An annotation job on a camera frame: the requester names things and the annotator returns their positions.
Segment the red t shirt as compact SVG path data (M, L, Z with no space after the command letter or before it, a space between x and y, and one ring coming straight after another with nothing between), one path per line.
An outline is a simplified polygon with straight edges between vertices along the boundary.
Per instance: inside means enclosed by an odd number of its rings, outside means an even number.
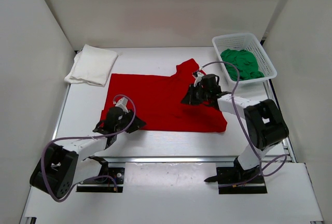
M189 85L194 83L193 72L199 68L194 59L176 66L172 76L112 74L110 77L101 119L112 107L118 94L128 96L136 107L136 114L146 122L144 130L177 132L225 132L227 121L221 111L204 105L186 105L181 101Z

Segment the white t shirt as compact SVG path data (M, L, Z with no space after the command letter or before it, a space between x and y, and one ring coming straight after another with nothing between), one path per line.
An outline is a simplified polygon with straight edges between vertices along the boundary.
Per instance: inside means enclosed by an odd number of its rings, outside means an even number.
M118 53L85 44L74 57L74 64L64 81L69 84L86 83L104 87Z

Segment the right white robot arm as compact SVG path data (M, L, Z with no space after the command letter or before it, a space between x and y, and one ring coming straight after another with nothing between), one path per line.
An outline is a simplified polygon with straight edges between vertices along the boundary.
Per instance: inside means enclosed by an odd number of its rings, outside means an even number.
M248 146L234 161L233 177L238 182L247 181L253 169L259 169L267 152L289 135L283 116L273 100L254 101L222 91L219 77L214 74L194 72L181 103L205 105L217 111L233 114L248 139Z

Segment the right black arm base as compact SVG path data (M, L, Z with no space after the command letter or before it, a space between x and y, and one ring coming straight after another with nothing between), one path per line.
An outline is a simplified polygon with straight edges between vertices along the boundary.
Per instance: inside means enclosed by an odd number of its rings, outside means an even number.
M259 167L243 170L239 163L233 167L217 167L217 174L204 180L205 183L218 184L219 194L266 194L265 180Z

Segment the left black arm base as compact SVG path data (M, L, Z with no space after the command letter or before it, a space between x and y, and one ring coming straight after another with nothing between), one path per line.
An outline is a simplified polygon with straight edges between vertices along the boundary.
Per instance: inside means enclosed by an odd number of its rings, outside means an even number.
M100 168L97 174L88 176L76 187L77 192L84 193L122 193L125 168L119 166L111 166L104 158L90 156L86 159L89 162L96 162Z

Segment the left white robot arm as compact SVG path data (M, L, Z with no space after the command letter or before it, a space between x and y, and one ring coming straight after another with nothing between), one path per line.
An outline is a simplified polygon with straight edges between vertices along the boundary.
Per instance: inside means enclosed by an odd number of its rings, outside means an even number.
M110 148L119 134L135 132L146 123L136 115L136 107L129 97L119 94L113 103L105 119L96 124L93 136L50 141L30 177L30 185L49 194L56 202L66 200L77 184L85 182L112 182L116 188L108 162L96 153Z

